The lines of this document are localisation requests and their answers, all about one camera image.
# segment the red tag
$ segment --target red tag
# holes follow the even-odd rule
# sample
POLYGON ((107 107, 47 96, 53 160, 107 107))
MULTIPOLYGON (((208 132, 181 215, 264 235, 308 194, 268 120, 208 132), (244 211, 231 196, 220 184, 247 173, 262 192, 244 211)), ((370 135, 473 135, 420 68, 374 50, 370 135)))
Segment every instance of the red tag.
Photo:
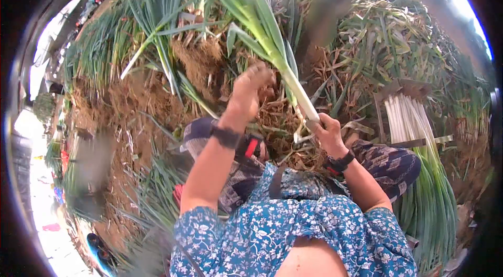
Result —
POLYGON ((247 158, 251 157, 258 143, 259 143, 258 140, 252 139, 248 145, 246 153, 244 153, 244 156, 247 158))

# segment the leek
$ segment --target leek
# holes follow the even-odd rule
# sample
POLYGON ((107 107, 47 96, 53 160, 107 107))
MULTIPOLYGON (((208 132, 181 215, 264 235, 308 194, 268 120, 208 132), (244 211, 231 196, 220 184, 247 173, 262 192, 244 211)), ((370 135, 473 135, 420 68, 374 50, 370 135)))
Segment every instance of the leek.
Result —
POLYGON ((293 66, 288 64, 289 54, 280 33, 273 11, 266 0, 220 0, 223 5, 246 27, 252 35, 249 36, 237 25, 231 24, 228 30, 228 45, 233 44, 236 36, 262 59, 269 61, 281 73, 288 89, 291 91, 289 100, 293 107, 297 104, 304 110, 310 120, 319 122, 318 113, 311 104, 302 85, 299 83, 293 66))

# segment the red object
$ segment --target red object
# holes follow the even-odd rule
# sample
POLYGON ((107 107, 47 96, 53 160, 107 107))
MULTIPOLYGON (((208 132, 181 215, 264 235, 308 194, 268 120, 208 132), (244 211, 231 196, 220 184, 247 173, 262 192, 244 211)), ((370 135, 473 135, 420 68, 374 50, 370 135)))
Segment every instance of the red object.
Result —
POLYGON ((182 192, 184 191, 185 184, 177 184, 174 186, 173 198, 177 202, 178 208, 180 208, 180 203, 182 201, 182 192))
POLYGON ((47 226, 43 226, 42 229, 44 231, 59 231, 59 230, 61 230, 61 227, 59 226, 58 223, 55 223, 55 224, 50 224, 50 225, 47 225, 47 226))
POLYGON ((258 143, 259 141, 257 139, 252 139, 248 144, 247 152, 244 153, 244 156, 247 158, 251 157, 258 143))
POLYGON ((70 156, 64 150, 61 151, 61 166, 63 174, 66 172, 66 168, 68 168, 68 161, 70 160, 70 156))

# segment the hand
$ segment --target hand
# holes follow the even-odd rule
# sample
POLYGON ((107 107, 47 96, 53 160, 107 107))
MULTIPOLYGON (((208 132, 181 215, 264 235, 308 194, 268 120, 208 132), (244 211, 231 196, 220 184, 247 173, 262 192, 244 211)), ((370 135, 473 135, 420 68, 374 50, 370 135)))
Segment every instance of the hand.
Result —
POLYGON ((232 95, 220 120, 221 126, 227 126, 236 131, 244 130, 244 127, 252 120, 259 111, 259 91, 276 82, 273 70, 269 69, 264 62, 258 62, 249 67, 234 82, 232 95))
POLYGON ((321 148, 323 148, 334 159, 344 157, 348 152, 348 148, 344 145, 341 136, 341 124, 330 116, 319 113, 319 119, 324 124, 325 129, 314 121, 307 121, 306 126, 318 138, 321 148))

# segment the black wristband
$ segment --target black wristband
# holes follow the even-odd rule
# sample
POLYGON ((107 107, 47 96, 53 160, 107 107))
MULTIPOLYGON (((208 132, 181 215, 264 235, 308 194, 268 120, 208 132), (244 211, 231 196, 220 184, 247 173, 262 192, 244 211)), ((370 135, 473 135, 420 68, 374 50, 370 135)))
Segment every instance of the black wristband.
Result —
POLYGON ((210 135, 217 138, 220 145, 225 148, 236 150, 239 147, 242 135, 231 129, 221 129, 218 126, 211 125, 210 135))
POLYGON ((348 165, 351 161, 353 161, 353 159, 355 159, 355 156, 351 153, 351 151, 349 151, 344 157, 339 159, 334 159, 333 157, 329 156, 329 160, 326 163, 326 166, 324 165, 324 167, 335 173, 343 173, 348 168, 348 165))

